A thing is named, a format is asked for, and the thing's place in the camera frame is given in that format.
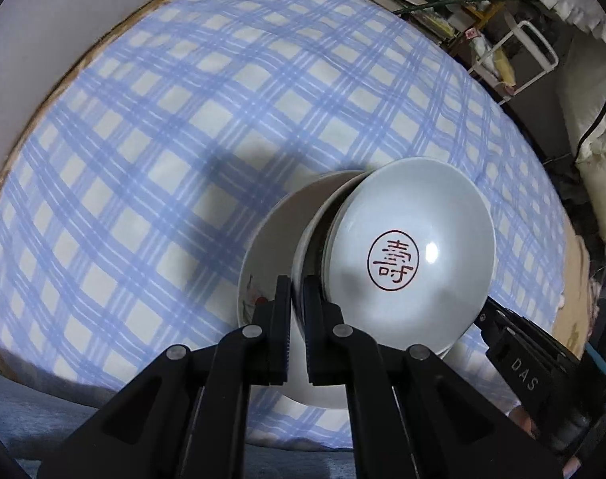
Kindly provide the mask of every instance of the black cable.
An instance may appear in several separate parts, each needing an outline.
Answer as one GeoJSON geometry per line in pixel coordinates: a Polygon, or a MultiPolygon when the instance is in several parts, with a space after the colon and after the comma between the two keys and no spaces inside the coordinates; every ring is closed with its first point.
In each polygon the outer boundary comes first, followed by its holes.
{"type": "Polygon", "coordinates": [[[535,0],[439,0],[437,2],[431,2],[430,4],[421,4],[421,5],[413,5],[408,7],[403,7],[399,10],[394,10],[394,14],[405,14],[406,12],[416,12],[417,10],[422,9],[435,9],[437,7],[444,7],[447,5],[453,4],[465,4],[468,2],[503,2],[503,1],[516,1],[516,2],[526,2],[526,1],[535,1],[535,0]]]}
{"type": "Polygon", "coordinates": [[[591,136],[591,133],[593,133],[595,128],[600,125],[600,123],[602,122],[602,119],[604,118],[605,113],[606,113],[606,100],[604,101],[604,104],[602,105],[602,109],[600,110],[600,113],[598,113],[598,116],[593,121],[593,124],[591,124],[591,127],[589,127],[589,129],[586,130],[586,133],[580,137],[580,140],[578,140],[578,147],[575,150],[575,158],[573,158],[573,164],[575,164],[577,162],[578,156],[580,156],[580,149],[582,148],[584,141],[587,140],[591,136]]]}

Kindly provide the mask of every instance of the red kanji character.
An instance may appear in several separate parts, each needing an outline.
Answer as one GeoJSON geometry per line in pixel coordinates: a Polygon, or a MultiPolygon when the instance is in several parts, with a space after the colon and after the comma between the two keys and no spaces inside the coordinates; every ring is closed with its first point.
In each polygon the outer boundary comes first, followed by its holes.
{"type": "Polygon", "coordinates": [[[409,248],[408,243],[403,243],[401,240],[387,240],[387,248],[391,248],[394,250],[407,250],[409,248]]]}
{"type": "Polygon", "coordinates": [[[403,277],[407,275],[406,270],[409,270],[411,272],[411,271],[413,271],[413,269],[414,269],[413,266],[403,265],[400,270],[392,270],[391,276],[393,276],[394,272],[399,273],[398,280],[392,279],[392,281],[396,284],[400,283],[401,281],[403,281],[403,277]]]}
{"type": "Polygon", "coordinates": [[[402,259],[407,258],[407,262],[411,261],[411,254],[407,253],[407,252],[397,251],[394,249],[389,250],[388,248],[384,248],[383,252],[391,252],[391,253],[393,253],[394,256],[401,257],[402,259]]]}

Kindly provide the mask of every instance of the blue plaid blanket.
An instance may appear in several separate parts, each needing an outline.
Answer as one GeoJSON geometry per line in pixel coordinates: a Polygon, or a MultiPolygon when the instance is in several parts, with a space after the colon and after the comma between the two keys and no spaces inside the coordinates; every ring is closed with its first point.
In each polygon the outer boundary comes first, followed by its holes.
{"type": "MultiPolygon", "coordinates": [[[[491,295],[550,329],[563,210],[511,120],[419,31],[366,0],[171,0],[96,54],[0,194],[0,352],[99,404],[164,348],[237,325],[253,231],[315,175],[413,155],[460,168],[495,223],[491,295]]],[[[513,404],[471,328],[448,359],[513,404]]],[[[248,438],[350,447],[347,412],[254,394],[248,438]]]]}

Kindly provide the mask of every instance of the ceramic bowl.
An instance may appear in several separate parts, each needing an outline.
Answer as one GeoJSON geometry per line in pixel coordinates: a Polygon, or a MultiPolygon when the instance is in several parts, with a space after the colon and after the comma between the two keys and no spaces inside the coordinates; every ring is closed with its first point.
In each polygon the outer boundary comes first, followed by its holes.
{"type": "Polygon", "coordinates": [[[409,158],[343,202],[321,278],[345,322],[379,344],[442,354],[480,313],[494,257],[493,223],[473,182],[449,164],[409,158]]]}
{"type": "Polygon", "coordinates": [[[305,227],[294,253],[292,261],[292,304],[294,313],[302,325],[302,284],[307,275],[317,274],[320,268],[320,260],[323,256],[323,246],[325,238],[330,229],[330,225],[342,203],[348,198],[350,193],[357,188],[370,173],[359,171],[350,180],[340,186],[332,196],[327,198],[323,205],[316,211],[314,217],[305,227]]]}
{"type": "MultiPolygon", "coordinates": [[[[255,304],[272,300],[279,275],[289,275],[298,241],[316,212],[343,184],[362,171],[326,174],[283,198],[256,228],[243,259],[238,282],[238,325],[251,322],[255,304]]],[[[277,389],[299,404],[346,408],[345,387],[314,387],[307,377],[305,341],[291,315],[288,381],[277,389]]]]}

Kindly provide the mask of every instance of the green cable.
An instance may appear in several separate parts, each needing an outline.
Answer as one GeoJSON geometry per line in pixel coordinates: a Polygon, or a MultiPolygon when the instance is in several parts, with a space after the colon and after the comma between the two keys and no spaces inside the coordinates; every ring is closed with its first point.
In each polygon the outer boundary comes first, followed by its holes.
{"type": "MultiPolygon", "coordinates": [[[[439,0],[438,2],[432,2],[430,4],[403,7],[400,10],[394,10],[393,13],[394,14],[405,14],[406,12],[416,12],[417,10],[423,10],[423,9],[434,9],[436,7],[445,7],[447,5],[452,5],[452,4],[465,4],[468,2],[486,2],[486,1],[502,2],[505,0],[439,0]]],[[[535,0],[510,0],[510,1],[526,2],[526,1],[535,1],[535,0]]]]}

